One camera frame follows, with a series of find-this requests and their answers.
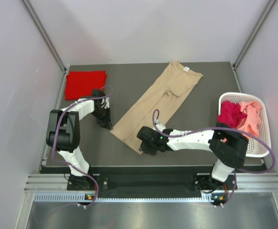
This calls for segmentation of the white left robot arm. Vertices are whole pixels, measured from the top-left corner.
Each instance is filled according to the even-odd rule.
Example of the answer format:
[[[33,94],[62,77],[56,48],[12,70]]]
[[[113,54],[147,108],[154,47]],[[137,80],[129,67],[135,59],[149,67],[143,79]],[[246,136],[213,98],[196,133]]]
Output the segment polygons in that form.
[[[84,189],[94,185],[94,177],[89,175],[90,165],[80,150],[80,121],[93,115],[99,127],[112,130],[110,99],[102,89],[93,89],[90,96],[73,102],[66,108],[50,111],[46,144],[53,152],[58,152],[71,171],[78,177],[78,184]]]

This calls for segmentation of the beige t shirt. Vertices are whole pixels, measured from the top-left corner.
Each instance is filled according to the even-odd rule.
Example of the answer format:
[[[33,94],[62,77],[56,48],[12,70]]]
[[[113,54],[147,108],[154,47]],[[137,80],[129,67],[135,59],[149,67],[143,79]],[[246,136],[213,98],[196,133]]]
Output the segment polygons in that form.
[[[161,75],[140,99],[114,125],[111,134],[138,154],[141,142],[137,138],[143,126],[153,128],[153,112],[160,111],[160,123],[166,124],[203,77],[180,62],[168,64]]]

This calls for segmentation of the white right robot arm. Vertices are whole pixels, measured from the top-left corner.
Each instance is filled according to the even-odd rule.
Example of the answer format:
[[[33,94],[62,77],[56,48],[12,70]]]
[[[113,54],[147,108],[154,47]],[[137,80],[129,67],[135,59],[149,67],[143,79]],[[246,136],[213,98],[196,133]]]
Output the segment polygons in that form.
[[[149,155],[158,151],[202,150],[212,152],[216,157],[209,184],[215,189],[221,188],[230,173],[241,169],[245,162],[248,139],[224,123],[217,123],[218,130],[179,131],[166,129],[156,124],[156,129],[143,126],[137,138],[141,145],[139,150]]]

